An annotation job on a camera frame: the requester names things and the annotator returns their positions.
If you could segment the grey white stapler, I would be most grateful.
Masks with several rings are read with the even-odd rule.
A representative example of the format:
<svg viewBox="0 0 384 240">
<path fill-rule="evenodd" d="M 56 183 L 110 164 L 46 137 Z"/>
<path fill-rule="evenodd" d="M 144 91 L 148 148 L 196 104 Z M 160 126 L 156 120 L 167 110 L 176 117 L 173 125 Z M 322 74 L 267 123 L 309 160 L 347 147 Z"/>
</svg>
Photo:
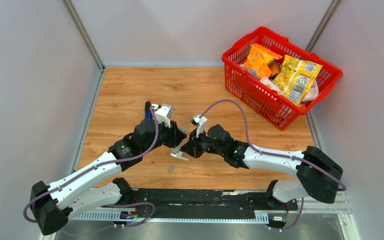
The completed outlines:
<svg viewBox="0 0 384 240">
<path fill-rule="evenodd" d="M 182 142 L 188 137 L 186 134 L 186 129 L 184 127 L 178 127 L 173 125 L 170 128 L 170 156 L 180 160 L 187 161 L 188 158 L 183 157 L 183 152 L 181 151 Z"/>
</svg>

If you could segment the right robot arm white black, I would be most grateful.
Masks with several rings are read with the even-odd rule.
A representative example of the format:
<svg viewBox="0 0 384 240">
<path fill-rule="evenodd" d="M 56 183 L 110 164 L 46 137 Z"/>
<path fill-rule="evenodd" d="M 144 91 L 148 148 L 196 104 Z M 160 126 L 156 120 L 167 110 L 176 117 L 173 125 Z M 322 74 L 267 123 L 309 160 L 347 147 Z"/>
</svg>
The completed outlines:
<svg viewBox="0 0 384 240">
<path fill-rule="evenodd" d="M 343 169 L 315 146 L 303 151 L 258 147 L 234 139 L 217 124 L 208 132 L 192 131 L 180 150 L 195 159 L 204 153 L 219 155 L 234 168 L 268 169 L 291 175 L 293 178 L 289 180 L 271 181 L 266 190 L 266 205 L 274 210 L 305 197 L 333 204 L 337 193 L 344 189 L 340 185 Z"/>
</svg>

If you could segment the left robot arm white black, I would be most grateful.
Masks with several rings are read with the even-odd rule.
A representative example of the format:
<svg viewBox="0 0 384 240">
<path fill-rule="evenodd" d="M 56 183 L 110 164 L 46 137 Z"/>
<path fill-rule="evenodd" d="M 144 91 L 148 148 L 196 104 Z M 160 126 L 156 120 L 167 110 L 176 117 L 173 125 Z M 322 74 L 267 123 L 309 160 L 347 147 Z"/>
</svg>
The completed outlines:
<svg viewBox="0 0 384 240">
<path fill-rule="evenodd" d="M 78 215 L 98 207 L 115 204 L 128 207 L 133 194 L 125 179 L 115 178 L 99 188 L 96 184 L 136 165 L 155 148 L 178 147 L 186 137 L 185 131 L 173 120 L 165 124 L 144 119 L 133 132 L 116 141 L 87 166 L 49 184 L 35 183 L 23 216 L 36 223 L 46 236 L 61 230 Z"/>
</svg>

